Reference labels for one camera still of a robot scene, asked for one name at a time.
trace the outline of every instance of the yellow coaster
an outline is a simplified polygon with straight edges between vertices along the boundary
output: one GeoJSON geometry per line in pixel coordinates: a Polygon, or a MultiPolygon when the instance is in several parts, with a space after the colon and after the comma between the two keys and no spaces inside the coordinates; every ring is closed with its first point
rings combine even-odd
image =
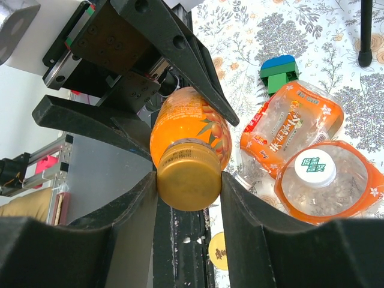
{"type": "Polygon", "coordinates": [[[209,258],[221,270],[228,270],[226,242],[224,232],[216,234],[209,243],[209,258]]]}

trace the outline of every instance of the floral tablecloth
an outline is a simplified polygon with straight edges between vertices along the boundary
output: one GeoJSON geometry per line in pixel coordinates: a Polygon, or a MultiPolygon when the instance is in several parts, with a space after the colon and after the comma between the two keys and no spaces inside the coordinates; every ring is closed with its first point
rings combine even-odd
{"type": "MultiPolygon", "coordinates": [[[[209,49],[224,93],[240,118],[231,127],[228,172],[239,169],[242,130],[268,99],[260,66],[286,54],[295,57],[300,79],[342,102],[346,119],[338,139],[358,148],[384,172],[384,2],[379,1],[373,4],[373,62],[368,68],[357,63],[360,0],[206,0],[192,10],[194,33],[209,49]]],[[[266,181],[253,193],[283,209],[272,185],[266,181]]],[[[219,199],[209,213],[215,235],[223,231],[219,199]]],[[[374,217],[384,218],[384,205],[374,217]]],[[[216,270],[215,277],[217,287],[230,287],[228,272],[216,270]]]]}

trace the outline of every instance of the orange bottle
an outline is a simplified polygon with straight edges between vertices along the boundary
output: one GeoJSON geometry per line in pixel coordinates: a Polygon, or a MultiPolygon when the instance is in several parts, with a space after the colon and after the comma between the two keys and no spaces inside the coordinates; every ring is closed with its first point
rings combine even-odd
{"type": "Polygon", "coordinates": [[[194,88],[177,90],[164,102],[149,145],[157,190],[168,205],[198,211],[215,201],[232,141],[225,119],[194,88]]]}

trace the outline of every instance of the blue toy block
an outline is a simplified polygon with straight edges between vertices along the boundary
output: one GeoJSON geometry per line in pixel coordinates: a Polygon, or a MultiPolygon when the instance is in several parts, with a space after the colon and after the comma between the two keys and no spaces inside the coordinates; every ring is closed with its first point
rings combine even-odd
{"type": "Polygon", "coordinates": [[[292,62],[295,62],[295,59],[291,55],[283,55],[280,57],[275,57],[275,58],[272,58],[272,59],[265,61],[261,67],[261,70],[275,67],[275,66],[279,66],[279,65],[292,63],[292,62]]]}

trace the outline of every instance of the metal plate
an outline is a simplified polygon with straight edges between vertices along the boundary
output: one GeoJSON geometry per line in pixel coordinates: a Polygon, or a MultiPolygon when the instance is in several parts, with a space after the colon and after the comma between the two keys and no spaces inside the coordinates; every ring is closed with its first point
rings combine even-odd
{"type": "Polygon", "coordinates": [[[134,72],[121,77],[97,106],[137,113],[153,97],[160,85],[134,72]]]}
{"type": "Polygon", "coordinates": [[[43,77],[44,84],[50,89],[59,90],[79,64],[80,58],[75,57],[67,50],[48,74],[43,77]]]}
{"type": "Polygon", "coordinates": [[[97,4],[71,50],[87,61],[126,75],[150,46],[151,43],[106,2],[97,4]]]}

